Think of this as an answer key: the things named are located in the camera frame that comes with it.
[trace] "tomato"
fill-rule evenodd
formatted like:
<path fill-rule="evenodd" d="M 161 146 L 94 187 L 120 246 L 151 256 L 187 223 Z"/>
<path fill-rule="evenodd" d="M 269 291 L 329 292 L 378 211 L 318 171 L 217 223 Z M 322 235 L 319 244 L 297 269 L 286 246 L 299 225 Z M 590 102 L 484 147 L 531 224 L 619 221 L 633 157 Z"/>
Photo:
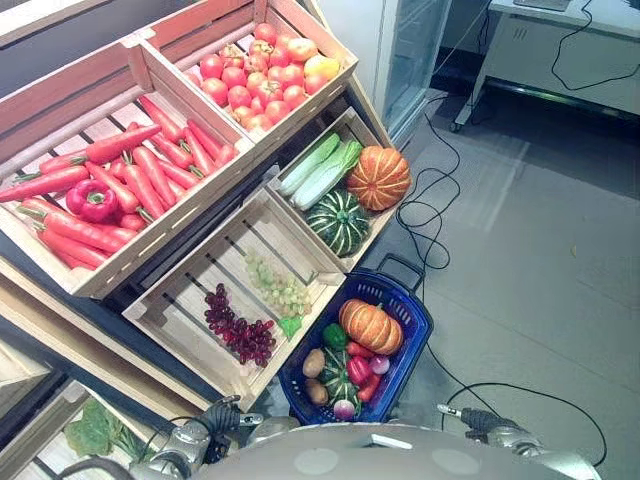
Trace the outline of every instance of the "tomato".
<path fill-rule="evenodd" d="M 271 122 L 271 120 L 269 120 L 269 118 L 266 115 L 260 114 L 247 120 L 246 129 L 249 130 L 250 132 L 256 129 L 266 132 L 271 127 L 273 127 L 273 123 Z"/>
<path fill-rule="evenodd" d="M 287 49 L 283 47 L 276 47 L 271 52 L 271 56 L 269 57 L 269 66 L 270 67 L 286 67 L 289 65 L 289 54 L 287 53 Z"/>
<path fill-rule="evenodd" d="M 249 58 L 244 62 L 244 71 L 249 73 L 262 72 L 265 75 L 269 70 L 269 63 L 264 59 L 262 55 L 251 54 Z"/>
<path fill-rule="evenodd" d="M 276 47 L 282 47 L 282 48 L 287 48 L 287 45 L 289 45 L 289 41 L 292 38 L 296 38 L 293 35 L 289 35 L 288 33 L 281 33 L 280 35 L 278 35 L 278 39 L 276 40 Z"/>
<path fill-rule="evenodd" d="M 205 55 L 200 60 L 200 75 L 202 75 L 202 78 L 220 78 L 223 69 L 224 62 L 215 53 Z"/>
<path fill-rule="evenodd" d="M 244 74 L 244 70 L 238 67 L 227 67 L 222 72 L 221 80 L 227 84 L 227 87 L 235 87 L 240 85 L 244 87 L 247 84 L 247 76 Z"/>
<path fill-rule="evenodd" d="M 319 73 L 309 75 L 304 79 L 304 89 L 309 95 L 313 95 L 327 84 L 327 78 Z"/>
<path fill-rule="evenodd" d="M 247 90 L 252 97 L 255 97 L 258 93 L 258 87 L 262 82 L 267 79 L 267 76 L 262 72 L 253 72 L 250 73 L 247 77 Z"/>
<path fill-rule="evenodd" d="M 253 110 L 251 110 L 249 107 L 245 107 L 244 105 L 236 108 L 233 111 L 233 119 L 244 128 L 247 128 L 247 123 L 255 116 L 256 114 L 253 112 Z"/>
<path fill-rule="evenodd" d="M 291 85 L 304 85 L 304 69 L 300 65 L 289 65 L 282 69 L 280 77 L 282 89 L 286 90 Z"/>
<path fill-rule="evenodd" d="M 282 89 L 278 82 L 270 82 L 265 80 L 258 87 L 258 98 L 262 105 L 267 105 L 274 100 L 282 100 Z"/>
<path fill-rule="evenodd" d="M 249 47 L 249 55 L 260 55 L 269 62 L 269 55 L 273 52 L 273 47 L 264 40 L 254 40 Z"/>
<path fill-rule="evenodd" d="M 318 53 L 318 47 L 308 38 L 292 38 L 287 45 L 289 57 L 295 62 L 304 62 Z"/>
<path fill-rule="evenodd" d="M 200 87 L 200 85 L 202 84 L 202 80 L 200 80 L 200 77 L 197 76 L 195 73 L 193 72 L 187 72 L 184 74 L 185 77 L 187 77 L 189 79 L 189 81 L 191 83 L 193 83 L 196 87 Z"/>
<path fill-rule="evenodd" d="M 244 67 L 244 54 L 242 50 L 236 47 L 233 44 L 225 45 L 220 52 L 220 59 L 222 60 L 222 64 L 224 68 L 227 67 Z"/>
<path fill-rule="evenodd" d="M 202 82 L 202 90 L 221 107 L 227 104 L 227 85 L 219 78 L 207 78 Z"/>
<path fill-rule="evenodd" d="M 259 23 L 253 30 L 253 36 L 256 37 L 256 40 L 264 40 L 270 45 L 275 45 L 278 39 L 278 32 L 276 32 L 273 25 Z"/>
<path fill-rule="evenodd" d="M 300 85 L 291 85 L 282 94 L 282 99 L 291 110 L 294 110 L 305 102 L 307 96 L 304 93 L 304 88 Z"/>
<path fill-rule="evenodd" d="M 228 94 L 229 105 L 236 110 L 240 106 L 248 107 L 251 105 L 251 94 L 242 85 L 236 85 L 229 89 Z"/>
<path fill-rule="evenodd" d="M 290 111 L 289 105 L 282 100 L 276 100 L 267 104 L 267 107 L 264 109 L 264 114 L 275 125 L 286 117 Z"/>
<path fill-rule="evenodd" d="M 282 74 L 284 72 L 284 68 L 282 67 L 271 67 L 267 72 L 267 80 L 270 82 L 278 82 L 282 85 Z"/>

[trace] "white desk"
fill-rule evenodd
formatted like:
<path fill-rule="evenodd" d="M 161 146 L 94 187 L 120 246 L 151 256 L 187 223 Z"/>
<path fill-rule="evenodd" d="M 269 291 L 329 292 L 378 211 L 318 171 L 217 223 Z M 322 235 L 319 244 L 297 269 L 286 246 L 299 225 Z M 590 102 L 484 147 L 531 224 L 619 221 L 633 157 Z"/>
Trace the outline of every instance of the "white desk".
<path fill-rule="evenodd" d="M 562 37 L 587 23 L 580 10 L 585 3 L 572 0 L 565 12 L 555 12 L 514 5 L 513 0 L 493 0 L 489 8 L 501 14 L 499 23 L 473 93 L 452 130 L 459 130 L 469 119 L 487 78 L 640 115 L 640 73 L 578 91 L 566 89 L 551 73 Z M 564 42 L 556 66 L 556 72 L 574 88 L 624 76 L 640 64 L 640 11 L 625 0 L 593 0 L 587 10 L 593 22 Z"/>

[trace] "potato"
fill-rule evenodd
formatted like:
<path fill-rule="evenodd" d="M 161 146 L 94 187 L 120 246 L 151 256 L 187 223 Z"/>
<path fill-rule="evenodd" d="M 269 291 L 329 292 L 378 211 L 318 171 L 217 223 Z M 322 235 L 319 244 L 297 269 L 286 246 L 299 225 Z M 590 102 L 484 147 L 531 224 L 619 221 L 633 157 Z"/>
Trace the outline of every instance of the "potato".
<path fill-rule="evenodd" d="M 329 392 L 319 381 L 315 378 L 307 378 L 305 381 L 305 387 L 307 395 L 311 399 L 311 403 L 317 406 L 326 405 L 329 403 Z"/>
<path fill-rule="evenodd" d="M 324 352 L 314 348 L 309 352 L 302 364 L 302 373 L 307 378 L 316 378 L 324 368 Z"/>

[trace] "gray floor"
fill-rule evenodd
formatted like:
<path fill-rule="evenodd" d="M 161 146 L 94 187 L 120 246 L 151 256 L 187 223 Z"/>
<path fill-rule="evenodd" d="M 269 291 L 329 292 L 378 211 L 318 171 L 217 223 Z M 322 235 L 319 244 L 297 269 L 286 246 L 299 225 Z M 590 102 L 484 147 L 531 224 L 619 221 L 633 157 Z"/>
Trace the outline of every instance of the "gray floor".
<path fill-rule="evenodd" d="M 427 274 L 425 304 L 435 320 L 429 343 L 466 383 L 511 382 L 579 404 L 609 443 L 603 478 L 640 478 L 640 147 L 578 112 L 549 112 L 539 101 L 507 95 L 489 99 L 493 118 L 458 135 L 448 125 L 461 99 L 430 110 L 462 156 L 455 174 L 462 195 L 441 235 L 451 264 Z M 414 173 L 453 162 L 426 123 L 405 155 Z M 442 205 L 452 191 L 442 185 L 429 201 Z M 407 220 L 425 215 L 406 210 Z M 398 245 L 417 262 L 394 221 L 365 266 Z M 444 258 L 433 254 L 434 262 Z M 439 426 L 435 404 L 457 388 L 425 350 L 395 414 Z M 596 430 L 571 408 L 506 389 L 479 393 L 549 448 L 599 457 Z M 277 388 L 262 402 L 272 414 L 286 413 Z M 477 403 L 465 394 L 456 405 Z M 463 432 L 455 421 L 445 429 Z"/>

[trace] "pumpkin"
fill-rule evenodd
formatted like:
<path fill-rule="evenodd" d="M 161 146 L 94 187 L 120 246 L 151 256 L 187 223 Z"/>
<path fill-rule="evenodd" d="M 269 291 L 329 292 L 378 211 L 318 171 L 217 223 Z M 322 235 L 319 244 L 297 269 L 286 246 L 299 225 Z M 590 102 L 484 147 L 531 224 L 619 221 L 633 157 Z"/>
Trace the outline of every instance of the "pumpkin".
<path fill-rule="evenodd" d="M 409 164 L 393 148 L 366 147 L 347 177 L 347 189 L 367 210 L 380 211 L 398 203 L 411 185 Z"/>
<path fill-rule="evenodd" d="M 349 400 L 354 405 L 358 405 L 358 389 L 349 381 L 347 373 L 347 362 L 350 357 L 346 351 L 336 352 L 331 348 L 323 348 L 325 364 L 322 372 L 318 375 L 319 380 L 329 392 L 329 405 L 333 405 L 338 400 Z"/>
<path fill-rule="evenodd" d="M 391 355 L 402 346 L 402 327 L 381 308 L 354 298 L 342 304 L 339 317 L 353 341 L 378 355 Z"/>
<path fill-rule="evenodd" d="M 322 197 L 307 213 L 307 223 L 339 257 L 356 252 L 369 233 L 364 209 L 345 190 Z"/>

